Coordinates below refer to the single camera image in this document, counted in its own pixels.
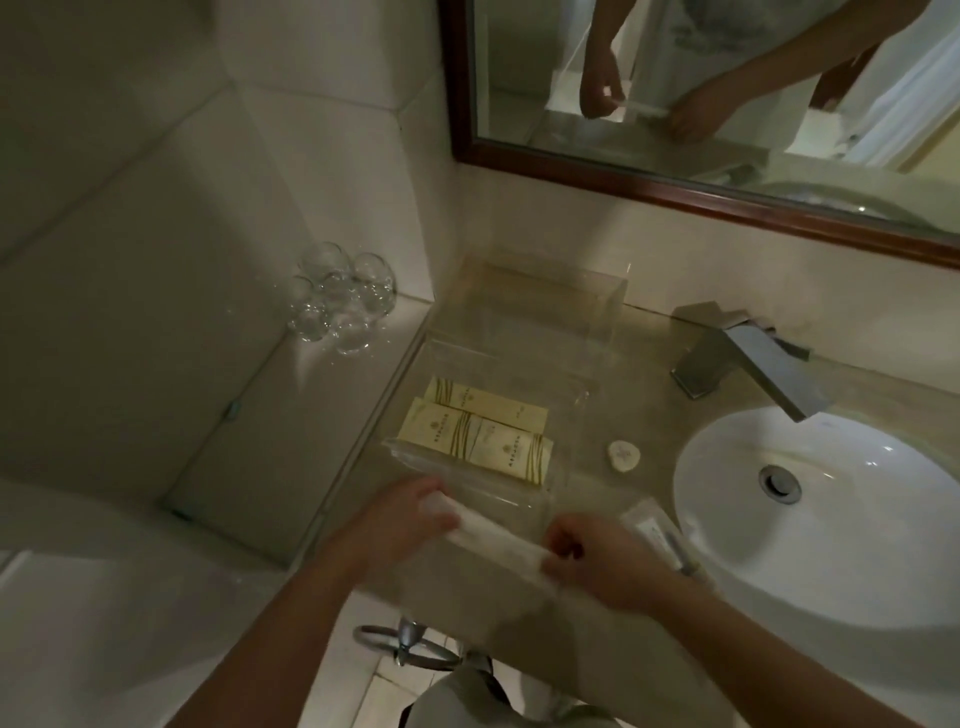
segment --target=hand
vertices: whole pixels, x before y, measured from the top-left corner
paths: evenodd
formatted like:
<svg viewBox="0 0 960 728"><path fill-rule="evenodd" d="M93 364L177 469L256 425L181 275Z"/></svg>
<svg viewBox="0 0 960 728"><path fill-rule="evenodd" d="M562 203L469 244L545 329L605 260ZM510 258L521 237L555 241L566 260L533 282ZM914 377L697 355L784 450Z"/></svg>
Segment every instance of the hand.
<svg viewBox="0 0 960 728"><path fill-rule="evenodd" d="M611 96L604 93L607 88ZM624 99L616 56L609 45L597 47L588 43L584 74L580 79L580 112L587 119L610 116L618 109L612 99Z"/></svg>
<svg viewBox="0 0 960 728"><path fill-rule="evenodd" d="M674 105L667 117L667 129L676 141L703 141L719 132L743 103L728 77L717 76Z"/></svg>
<svg viewBox="0 0 960 728"><path fill-rule="evenodd" d="M648 614L664 586L681 578L619 521L602 516L558 516L543 545L556 554L543 560L543 573L621 612Z"/></svg>
<svg viewBox="0 0 960 728"><path fill-rule="evenodd" d="M357 582L412 556L426 542L460 525L453 513L424 513L420 502L446 493L438 477L414 476L384 486L360 513L330 539Z"/></svg>

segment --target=wooden mirror frame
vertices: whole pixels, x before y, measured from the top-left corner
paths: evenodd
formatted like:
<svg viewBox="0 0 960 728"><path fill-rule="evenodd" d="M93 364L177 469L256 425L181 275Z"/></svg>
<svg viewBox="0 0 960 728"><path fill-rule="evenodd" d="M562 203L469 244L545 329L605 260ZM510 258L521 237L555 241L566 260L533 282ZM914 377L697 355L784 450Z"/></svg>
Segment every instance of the wooden mirror frame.
<svg viewBox="0 0 960 728"><path fill-rule="evenodd" d="M438 0L444 49L446 100L453 156L463 164L579 187L728 220L764 230L822 240L850 248L960 270L960 235L911 231L881 220L862 222L773 197L745 199L720 186L663 177L610 164L526 149L477 136L472 72L470 0ZM960 206L960 187L957 190Z"/></svg>

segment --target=faucet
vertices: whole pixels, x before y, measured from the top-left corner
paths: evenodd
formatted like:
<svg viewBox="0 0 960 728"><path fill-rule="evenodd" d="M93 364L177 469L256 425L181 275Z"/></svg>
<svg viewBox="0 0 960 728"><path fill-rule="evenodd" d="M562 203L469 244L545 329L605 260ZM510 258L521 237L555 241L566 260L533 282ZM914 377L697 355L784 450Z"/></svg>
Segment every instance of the faucet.
<svg viewBox="0 0 960 728"><path fill-rule="evenodd" d="M727 328L710 328L670 375L687 396L708 395L737 366L742 367L795 423L830 406L795 359L811 351L780 339L773 327L752 319Z"/></svg>

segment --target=clear acrylic box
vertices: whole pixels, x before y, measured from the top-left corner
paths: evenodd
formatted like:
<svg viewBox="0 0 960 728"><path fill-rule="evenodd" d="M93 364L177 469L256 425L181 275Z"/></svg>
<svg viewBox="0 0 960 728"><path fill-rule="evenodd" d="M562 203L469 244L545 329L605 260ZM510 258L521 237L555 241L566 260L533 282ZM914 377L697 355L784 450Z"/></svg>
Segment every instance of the clear acrylic box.
<svg viewBox="0 0 960 728"><path fill-rule="evenodd" d="M541 486L395 439L408 467L440 474L460 501L517 536L538 540L553 494L569 483L588 399L609 356L626 280L555 261L501 252L469 255L435 304L402 396L423 396L434 376L544 407L554 442ZM395 396L401 396L400 390Z"/></svg>

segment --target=countertop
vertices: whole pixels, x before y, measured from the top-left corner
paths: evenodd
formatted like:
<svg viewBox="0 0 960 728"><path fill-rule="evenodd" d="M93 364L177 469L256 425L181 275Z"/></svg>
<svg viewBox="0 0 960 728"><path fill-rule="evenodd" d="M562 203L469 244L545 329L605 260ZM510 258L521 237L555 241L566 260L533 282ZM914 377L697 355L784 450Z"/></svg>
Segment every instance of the countertop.
<svg viewBox="0 0 960 728"><path fill-rule="evenodd" d="M742 371L691 401L670 369L702 328L623 306L612 360L589 398L585 442L556 510L618 515L646 496L674 517L675 463L691 436L732 412L771 401ZM830 409L901 438L960 475L960 397L814 358L807 366L835 404ZM429 372L404 374L353 468L337 487L320 539L352 516L383 484L406 473L380 445L395 436ZM641 452L639 466L615 473L611 440ZM449 542L431 544L369 585L408 617L489 652L520 671L598 705L634 725L730 726L738 718L698 668L649 619L612 613L572 594L550 597L511 572Z"/></svg>

